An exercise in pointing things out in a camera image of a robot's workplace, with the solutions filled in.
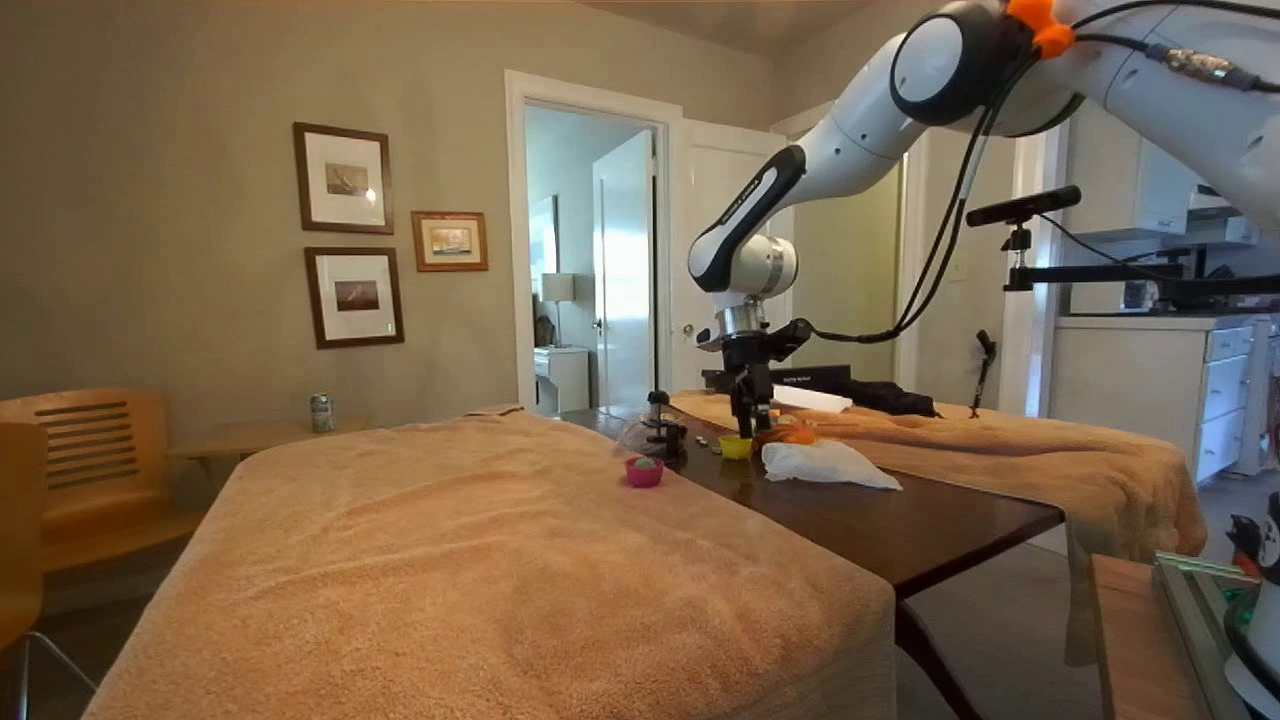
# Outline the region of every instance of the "door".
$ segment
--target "door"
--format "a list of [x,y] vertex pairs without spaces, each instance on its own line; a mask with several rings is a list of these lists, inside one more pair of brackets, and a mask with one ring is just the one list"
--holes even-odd
[[[785,138],[685,122],[680,233],[671,241],[671,391],[703,389],[703,368],[719,368],[717,351],[696,347],[701,329],[717,329],[717,301],[688,276],[688,246],[736,201],[756,167]],[[760,233],[791,235],[791,213],[776,213]],[[764,305],[771,329],[791,319],[791,294]]]
[[657,389],[654,131],[591,165],[598,391],[602,413],[637,416]]

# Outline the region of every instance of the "ceiling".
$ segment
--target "ceiling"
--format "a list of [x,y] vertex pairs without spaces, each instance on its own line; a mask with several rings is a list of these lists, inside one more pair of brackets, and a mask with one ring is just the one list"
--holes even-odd
[[579,0],[743,51],[785,51],[867,0]]

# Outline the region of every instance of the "robotic arm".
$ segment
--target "robotic arm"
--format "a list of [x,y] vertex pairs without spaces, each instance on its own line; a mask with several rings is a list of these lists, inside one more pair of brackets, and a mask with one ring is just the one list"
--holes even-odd
[[796,250],[756,229],[789,203],[865,193],[931,124],[997,114],[983,131],[1028,138],[1095,100],[1280,235],[1280,88],[1250,74],[1278,70],[1278,21],[1280,0],[962,0],[893,38],[688,252],[719,305],[701,347],[726,351],[741,438],[767,429],[767,359],[813,334],[805,319],[767,334],[756,318],[796,283]]

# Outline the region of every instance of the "beige blanket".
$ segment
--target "beige blanket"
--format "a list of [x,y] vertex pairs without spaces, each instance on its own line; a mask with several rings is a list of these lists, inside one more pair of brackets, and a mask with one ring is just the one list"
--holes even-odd
[[352,434],[235,467],[87,716],[897,716],[893,589],[598,434]]
[[[736,429],[730,395],[688,391],[671,399],[685,416]],[[821,438],[848,442],[871,463],[899,475],[965,486],[981,494],[1056,505],[1067,517],[1074,560],[1074,656],[1094,656],[1095,609],[1088,556],[1151,560],[1203,543],[1198,486],[1183,458],[1151,438],[1028,419],[941,406],[941,416],[889,416],[854,409],[779,413],[779,425],[813,425]]]

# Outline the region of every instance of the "wooden chair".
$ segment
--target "wooden chair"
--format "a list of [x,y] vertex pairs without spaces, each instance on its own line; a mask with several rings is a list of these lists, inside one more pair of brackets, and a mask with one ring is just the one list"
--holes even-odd
[[0,399],[0,419],[44,429],[39,569],[69,572],[193,536],[196,511],[164,479],[168,416],[145,389]]
[[39,508],[44,508],[44,434],[36,425],[0,425],[0,647],[25,639],[18,716],[32,713],[32,647],[59,660],[87,691],[87,674],[36,631],[44,609]]

